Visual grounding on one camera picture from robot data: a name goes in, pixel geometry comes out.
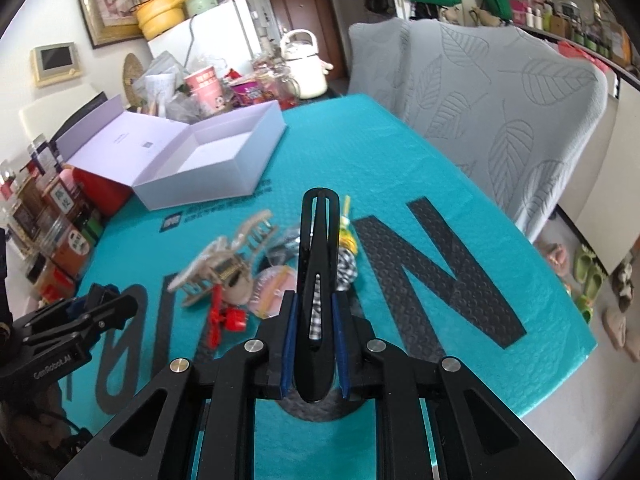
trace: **white refrigerator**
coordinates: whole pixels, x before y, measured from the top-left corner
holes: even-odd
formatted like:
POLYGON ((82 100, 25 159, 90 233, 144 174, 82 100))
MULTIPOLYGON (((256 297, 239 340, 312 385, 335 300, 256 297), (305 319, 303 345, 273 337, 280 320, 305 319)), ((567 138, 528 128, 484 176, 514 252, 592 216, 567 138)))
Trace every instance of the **white refrigerator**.
POLYGON ((221 57, 227 70, 241 75, 252 72, 251 60, 262 52, 246 0, 225 2, 187 19, 149 41, 149 48, 154 58, 168 51, 187 69, 202 54, 221 57))

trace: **teal table mat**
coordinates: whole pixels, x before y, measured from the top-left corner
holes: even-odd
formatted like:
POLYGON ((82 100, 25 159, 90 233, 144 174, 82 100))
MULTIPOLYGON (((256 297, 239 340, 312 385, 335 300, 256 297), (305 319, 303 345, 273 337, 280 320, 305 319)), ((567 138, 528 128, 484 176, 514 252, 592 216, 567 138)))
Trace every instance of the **teal table mat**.
MULTIPOLYGON (((503 328, 494 327, 495 336, 491 327, 479 330, 406 266, 404 276, 435 343, 462 359, 517 415, 542 402, 590 354, 594 338, 532 245, 461 171, 401 121, 361 95, 295 108, 284 116, 287 131, 253 196, 156 212, 133 199, 111 220, 82 292, 92 282, 121 289, 139 283, 148 300, 125 331, 101 338, 93 360, 61 381, 70 420, 96 432, 171 359, 212 358, 198 344, 206 330, 207 302, 181 308, 182 293, 164 292, 167 283, 213 239, 233 235, 261 209, 271 209, 281 228, 299 224, 302 196, 313 187, 351 196, 356 231, 362 227, 364 232, 372 221, 383 224, 455 278, 411 208, 430 205, 442 216, 506 300, 522 333, 499 344, 503 328)), ((395 322, 367 256, 375 240, 366 244, 365 250, 360 240, 360 275, 354 284, 364 315, 376 336, 406 348, 409 339, 402 331, 412 320, 395 322)), ((479 322, 490 324, 492 311, 487 307, 486 319, 479 322)), ((216 355, 252 336, 257 326, 251 317, 246 333, 225 334, 216 355)), ((417 345, 427 343, 433 348, 434 341, 417 345)), ((257 403, 257 480, 375 478, 372 402, 335 420, 304 418, 275 402, 257 403)))

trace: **open box lid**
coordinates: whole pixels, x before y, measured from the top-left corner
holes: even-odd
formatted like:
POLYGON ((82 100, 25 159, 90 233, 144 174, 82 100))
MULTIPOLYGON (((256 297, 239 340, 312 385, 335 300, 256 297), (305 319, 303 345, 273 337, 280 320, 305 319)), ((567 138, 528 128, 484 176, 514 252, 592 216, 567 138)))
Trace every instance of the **open box lid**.
POLYGON ((134 186, 146 167, 188 124, 124 111, 120 96, 72 126, 57 142, 72 166, 134 186))

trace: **brown wooden door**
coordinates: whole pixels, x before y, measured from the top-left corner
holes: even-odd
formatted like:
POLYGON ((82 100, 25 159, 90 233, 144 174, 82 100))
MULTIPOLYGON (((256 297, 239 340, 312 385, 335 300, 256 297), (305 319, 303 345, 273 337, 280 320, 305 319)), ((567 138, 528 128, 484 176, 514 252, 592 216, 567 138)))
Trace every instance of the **brown wooden door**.
MULTIPOLYGON (((281 34, 296 28, 304 28, 316 35, 320 59, 334 66, 327 79, 333 80, 347 76, 340 32, 331 0, 270 1, 281 34)), ((303 34, 300 34, 300 38, 296 36, 295 39, 309 40, 308 36, 303 34)))

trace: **wall-mounted monitor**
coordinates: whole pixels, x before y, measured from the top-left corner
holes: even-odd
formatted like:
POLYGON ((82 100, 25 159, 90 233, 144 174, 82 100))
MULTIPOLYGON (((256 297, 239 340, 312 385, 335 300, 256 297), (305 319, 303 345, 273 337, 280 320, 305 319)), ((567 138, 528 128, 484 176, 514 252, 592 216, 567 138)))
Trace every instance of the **wall-mounted monitor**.
POLYGON ((40 88, 82 75, 75 43, 39 46, 31 51, 33 80, 40 88))

